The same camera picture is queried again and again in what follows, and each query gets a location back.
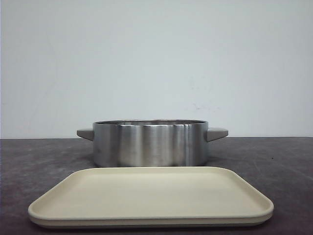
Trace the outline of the stainless steel steamer pot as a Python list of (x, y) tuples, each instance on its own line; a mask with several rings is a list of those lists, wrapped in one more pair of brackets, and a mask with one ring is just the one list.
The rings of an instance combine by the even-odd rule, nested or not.
[(92, 141), (100, 167), (198, 166), (208, 160), (208, 144), (228, 136), (204, 120), (99, 121), (77, 136)]

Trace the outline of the cream rectangular tray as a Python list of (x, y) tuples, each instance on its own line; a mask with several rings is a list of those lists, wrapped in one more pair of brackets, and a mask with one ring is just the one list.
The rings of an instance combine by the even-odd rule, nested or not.
[(220, 167), (113, 167), (76, 171), (28, 207), (47, 228), (253, 226), (273, 202)]

